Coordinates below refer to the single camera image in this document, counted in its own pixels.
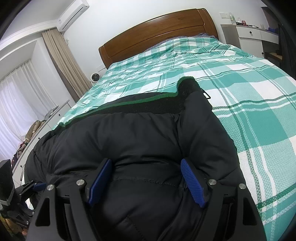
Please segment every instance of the beige curtain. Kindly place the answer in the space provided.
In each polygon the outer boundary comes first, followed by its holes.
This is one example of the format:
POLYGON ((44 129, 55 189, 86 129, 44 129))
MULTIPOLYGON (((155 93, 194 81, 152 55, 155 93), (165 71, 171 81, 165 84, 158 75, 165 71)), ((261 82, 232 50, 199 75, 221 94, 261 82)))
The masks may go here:
POLYGON ((81 98, 92 85, 75 61, 63 36, 56 28, 44 31, 42 36, 58 68, 81 98))

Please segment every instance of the plaid duvet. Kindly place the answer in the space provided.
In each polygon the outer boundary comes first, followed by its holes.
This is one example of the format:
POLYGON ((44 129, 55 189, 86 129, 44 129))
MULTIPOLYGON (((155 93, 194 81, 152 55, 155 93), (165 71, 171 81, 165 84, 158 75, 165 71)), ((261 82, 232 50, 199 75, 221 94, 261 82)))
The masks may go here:
POLYGON ((211 38, 178 38, 114 63, 59 121, 120 97, 176 92, 193 76, 234 140, 267 240, 278 240, 296 213, 296 81, 266 59, 211 38))

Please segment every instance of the bed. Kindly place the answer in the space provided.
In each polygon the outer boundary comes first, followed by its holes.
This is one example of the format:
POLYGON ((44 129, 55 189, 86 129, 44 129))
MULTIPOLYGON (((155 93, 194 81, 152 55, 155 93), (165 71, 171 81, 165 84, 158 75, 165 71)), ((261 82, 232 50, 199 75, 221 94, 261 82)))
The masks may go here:
POLYGON ((141 23, 99 53, 107 72, 59 125, 127 95, 176 92, 181 77, 194 77, 234 140, 267 240, 278 240, 296 213, 296 81, 268 60, 219 42, 206 9, 141 23), (191 37, 200 33, 216 38, 191 37))

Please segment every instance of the air conditioner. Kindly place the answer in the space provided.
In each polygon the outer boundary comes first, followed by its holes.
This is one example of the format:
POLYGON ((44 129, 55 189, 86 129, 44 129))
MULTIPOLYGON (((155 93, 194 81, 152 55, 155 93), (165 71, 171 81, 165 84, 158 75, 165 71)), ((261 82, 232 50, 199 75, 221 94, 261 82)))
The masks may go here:
POLYGON ((63 12, 57 21, 57 29, 60 32, 66 31, 67 28, 85 11, 89 8, 86 0, 75 0, 63 12))

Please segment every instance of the white desk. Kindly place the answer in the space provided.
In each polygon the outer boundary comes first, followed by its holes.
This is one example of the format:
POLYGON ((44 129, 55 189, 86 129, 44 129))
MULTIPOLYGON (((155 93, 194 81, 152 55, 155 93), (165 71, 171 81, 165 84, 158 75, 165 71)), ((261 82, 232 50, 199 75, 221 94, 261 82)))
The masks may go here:
POLYGON ((221 27, 227 44, 234 45, 254 56, 264 58, 264 52, 275 52, 278 48, 270 49, 269 47, 268 50, 265 50, 262 44, 262 41, 266 41, 278 45, 279 36, 275 33, 240 25, 221 24, 221 27))
POLYGON ((63 105, 61 105, 48 120, 43 124, 43 126, 36 132, 34 137, 30 140, 20 158, 17 160, 15 167, 12 170, 12 179, 15 184, 15 188, 19 187, 22 182, 22 174, 30 152, 33 150, 36 143, 43 137, 47 132, 51 131, 56 123, 66 114, 66 112, 71 108, 67 100, 63 105))

